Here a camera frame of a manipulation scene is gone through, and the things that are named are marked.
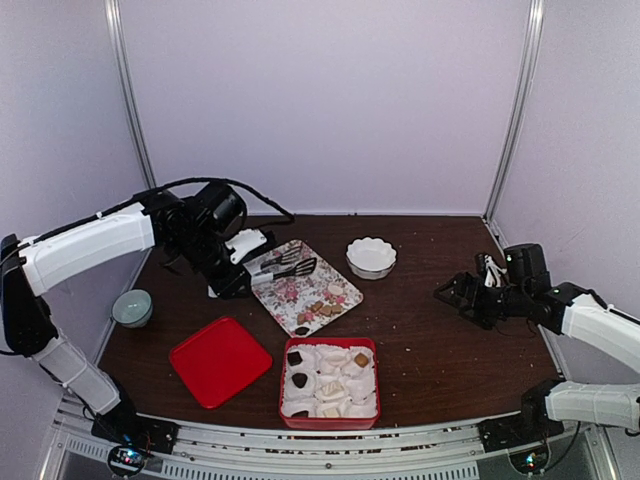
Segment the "red tin lid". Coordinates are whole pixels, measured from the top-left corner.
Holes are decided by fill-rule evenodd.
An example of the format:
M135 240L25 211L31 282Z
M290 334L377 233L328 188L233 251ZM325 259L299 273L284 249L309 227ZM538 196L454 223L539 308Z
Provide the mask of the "red tin lid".
M236 319L222 317L171 349L169 362L196 402L216 409L265 374L273 359Z

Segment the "brown chocolate back cell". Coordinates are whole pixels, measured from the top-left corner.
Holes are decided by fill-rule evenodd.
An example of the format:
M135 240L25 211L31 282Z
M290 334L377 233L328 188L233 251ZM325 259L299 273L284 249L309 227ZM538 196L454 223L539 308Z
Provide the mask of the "brown chocolate back cell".
M364 353L358 353L354 357L354 362L361 368L364 368L369 364L369 358Z

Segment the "dark square chocolate packed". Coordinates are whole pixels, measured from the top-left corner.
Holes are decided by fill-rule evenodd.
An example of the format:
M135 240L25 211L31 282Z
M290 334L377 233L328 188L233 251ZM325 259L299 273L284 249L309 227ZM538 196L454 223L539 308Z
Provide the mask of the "dark square chocolate packed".
M286 356L287 363L289 366L293 367L301 364L304 359L299 351L289 352Z

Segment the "dark heart chocolate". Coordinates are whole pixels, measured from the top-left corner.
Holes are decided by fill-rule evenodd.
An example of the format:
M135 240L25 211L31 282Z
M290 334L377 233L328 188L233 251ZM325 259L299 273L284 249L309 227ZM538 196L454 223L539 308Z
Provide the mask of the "dark heart chocolate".
M305 373L295 373L291 376L291 381L298 389L302 389L309 382L309 376Z

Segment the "white ridged chocolate packed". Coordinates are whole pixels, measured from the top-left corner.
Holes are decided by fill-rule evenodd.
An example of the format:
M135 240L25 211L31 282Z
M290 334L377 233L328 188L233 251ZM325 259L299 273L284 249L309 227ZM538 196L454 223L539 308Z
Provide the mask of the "white ridged chocolate packed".
M339 381L332 381L326 385L324 385L320 392L327 399L329 398L340 398L344 395L344 387Z

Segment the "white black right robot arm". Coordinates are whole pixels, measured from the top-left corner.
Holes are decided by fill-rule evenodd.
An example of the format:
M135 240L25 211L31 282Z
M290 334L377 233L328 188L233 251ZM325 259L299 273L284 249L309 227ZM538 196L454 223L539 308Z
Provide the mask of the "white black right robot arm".
M485 253L475 273L460 272L434 296L484 330L523 318L558 335L582 341L622 364L639 368L639 321L606 303L594 290L570 282L553 285L544 251L536 243L510 246L499 266ZM619 427L639 433L637 384L585 384L545 380L521 397L517 414L481 422L485 450L495 451L559 435L564 422Z

